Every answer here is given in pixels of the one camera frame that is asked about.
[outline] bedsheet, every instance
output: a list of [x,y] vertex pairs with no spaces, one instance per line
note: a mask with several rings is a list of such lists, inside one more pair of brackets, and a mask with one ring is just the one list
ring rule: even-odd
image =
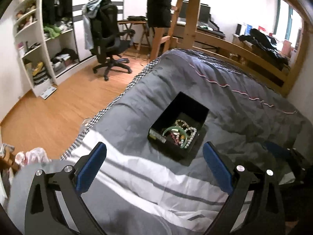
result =
[[[179,91],[210,111],[195,152],[177,162],[155,149],[147,134]],[[107,145],[107,158],[83,199],[108,234],[121,234],[120,229],[147,234],[147,227],[149,234],[201,234],[228,196],[202,157],[205,142],[233,161],[272,169],[284,183],[293,178],[290,169],[262,142],[294,147],[312,162],[312,132],[293,105],[239,69],[200,52],[171,50],[99,112],[62,158],[77,162],[99,141]],[[251,198],[252,192],[234,227],[242,223]],[[131,221],[121,222],[123,217]]]

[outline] black clothing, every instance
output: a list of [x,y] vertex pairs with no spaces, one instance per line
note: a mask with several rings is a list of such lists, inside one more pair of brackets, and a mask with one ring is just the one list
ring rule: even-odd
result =
[[150,27],[171,26],[171,1],[172,0],[148,0],[147,18]]
[[65,8],[67,0],[43,0],[43,22],[54,25],[56,21],[66,16]]
[[272,43],[273,40],[271,40],[271,38],[254,28],[250,30],[250,34],[251,35],[241,35],[238,37],[238,39],[241,42],[248,41],[256,47],[264,50],[271,58],[276,61],[276,63],[273,65],[278,68],[278,70],[282,70],[286,64],[288,65],[287,58],[281,56],[281,54],[278,53],[276,45]]

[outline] blue gripper pad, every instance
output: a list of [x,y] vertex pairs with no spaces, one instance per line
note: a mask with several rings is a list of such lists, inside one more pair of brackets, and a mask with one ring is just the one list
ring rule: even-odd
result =
[[77,174],[75,190],[79,194],[87,192],[91,186],[91,183],[96,177],[101,165],[106,158],[106,145],[102,142],[98,142],[90,154],[82,156],[80,159],[82,158],[87,158],[88,160]]
[[203,146],[203,157],[212,171],[219,187],[225,193],[231,194],[233,191],[232,174],[220,159],[209,142]]

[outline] wooden bed frame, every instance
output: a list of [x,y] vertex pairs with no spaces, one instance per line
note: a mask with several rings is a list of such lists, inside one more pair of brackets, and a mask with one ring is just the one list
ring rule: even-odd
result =
[[[308,42],[309,42],[309,32],[312,31],[312,23],[309,20],[309,17],[306,14],[305,9],[299,3],[298,0],[285,0],[288,2],[302,17],[302,30],[301,30],[301,37],[299,42],[299,47],[297,51],[297,57],[295,59],[294,64],[290,65],[291,70],[286,75],[280,70],[278,70],[275,66],[270,64],[269,62],[265,61],[261,57],[255,55],[254,53],[241,48],[237,45],[234,45],[230,42],[224,41],[222,39],[209,36],[207,34],[197,32],[197,22],[199,17],[200,11],[200,0],[189,0],[187,12],[186,12],[186,26],[184,30],[184,36],[182,43],[178,43],[178,39],[173,37],[174,28],[176,26],[177,19],[179,17],[179,12],[183,4],[183,0],[177,0],[176,6],[172,6],[172,10],[174,10],[174,14],[172,16],[171,27],[168,30],[167,36],[163,36],[165,31],[164,28],[155,28],[155,36],[152,42],[152,51],[150,55],[150,60],[154,60],[157,58],[160,50],[160,45],[164,43],[163,52],[169,50],[170,48],[184,48],[184,49],[195,49],[202,51],[210,56],[215,58],[221,59],[223,61],[229,62],[243,71],[252,74],[258,80],[268,85],[270,88],[274,89],[278,93],[281,93],[282,96],[287,96],[290,90],[292,89],[298,74],[302,68],[302,64],[306,55]],[[239,55],[245,58],[248,61],[253,62],[259,67],[262,67],[262,70],[266,70],[269,75],[274,75],[276,79],[278,78],[281,83],[278,85],[277,81],[273,82],[271,79],[267,78],[251,67],[246,66],[245,64],[241,64],[236,62],[228,57],[225,57],[221,54],[213,53],[211,51],[207,51],[205,49],[194,47],[194,41],[197,39],[198,41],[212,45],[215,47],[220,47],[222,50],[226,50],[229,53]]]

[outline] office chair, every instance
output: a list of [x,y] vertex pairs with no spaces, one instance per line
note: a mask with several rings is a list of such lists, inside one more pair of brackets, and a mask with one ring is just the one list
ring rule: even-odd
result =
[[[108,81],[108,73],[112,67],[120,67],[126,69],[128,73],[132,73],[129,66],[123,63],[129,63],[128,58],[115,60],[113,55],[120,58],[120,54],[126,51],[133,44],[133,36],[135,31],[128,29],[120,32],[117,24],[117,6],[111,4],[109,0],[103,0],[101,6],[94,19],[90,19],[91,34],[94,42],[94,48],[91,53],[97,56],[98,62],[101,63],[93,68],[93,72],[97,73],[97,69],[107,67],[104,72],[104,80]],[[130,40],[121,40],[120,36],[128,34]]]

